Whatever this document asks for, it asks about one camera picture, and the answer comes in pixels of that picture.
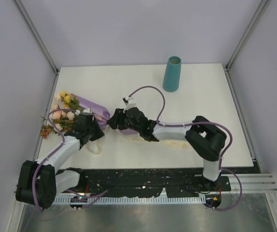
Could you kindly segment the cream printed ribbon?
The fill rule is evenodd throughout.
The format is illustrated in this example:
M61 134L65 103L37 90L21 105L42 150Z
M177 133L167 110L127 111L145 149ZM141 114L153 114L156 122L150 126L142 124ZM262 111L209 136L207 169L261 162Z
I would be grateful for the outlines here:
M147 142L144 139L140 137L131 137L131 136L125 136L125 139L130 141L130 142L135 142L135 143L151 143ZM92 154L99 155L102 153L102 142L103 139L96 140L94 142L88 142L86 145L86 149L91 152ZM177 149L177 150L191 150L191 146L184 142L184 141L177 141L177 140L164 140L158 142L158 144L165 145L171 149Z

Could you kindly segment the purple wrapping paper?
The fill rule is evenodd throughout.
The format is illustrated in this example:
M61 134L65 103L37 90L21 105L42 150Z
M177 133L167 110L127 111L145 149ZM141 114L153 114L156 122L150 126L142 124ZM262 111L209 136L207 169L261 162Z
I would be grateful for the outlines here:
M79 106L86 109L90 108L97 119L97 122L101 129L104 129L105 126L107 126L107 120L109 120L113 115L110 115L108 109L102 105L96 104L92 101L89 101L85 98L82 98L78 95L74 95L79 100ZM137 132L133 130L119 130L121 133L125 135L134 135L138 134Z

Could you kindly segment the artificial flower bunch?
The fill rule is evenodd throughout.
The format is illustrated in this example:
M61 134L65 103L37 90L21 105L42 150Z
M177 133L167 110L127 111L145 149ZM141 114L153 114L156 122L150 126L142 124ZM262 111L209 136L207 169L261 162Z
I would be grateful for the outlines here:
M63 90L54 97L51 105L53 113L49 118L60 132L66 133L73 128L75 111L79 107L78 98Z

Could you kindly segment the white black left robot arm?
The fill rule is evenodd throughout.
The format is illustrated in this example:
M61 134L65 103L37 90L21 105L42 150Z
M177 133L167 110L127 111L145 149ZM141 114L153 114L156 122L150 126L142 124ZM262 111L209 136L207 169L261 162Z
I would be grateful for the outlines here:
M61 171L60 168L88 142L103 136L93 114L79 114L74 120L73 128L63 135L62 142L50 154L22 164L15 199L42 210L49 208L55 197L68 189L84 191L87 186L85 171L80 168Z

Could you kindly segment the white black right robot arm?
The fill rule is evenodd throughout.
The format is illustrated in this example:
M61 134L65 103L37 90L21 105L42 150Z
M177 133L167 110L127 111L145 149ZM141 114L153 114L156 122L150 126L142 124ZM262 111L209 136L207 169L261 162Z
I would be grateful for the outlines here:
M189 124L164 124L148 119L137 107L116 109L107 124L114 130L137 132L148 142L166 140L188 142L203 159L202 185L208 191L219 186L220 152L225 146L227 135L218 126L203 116Z

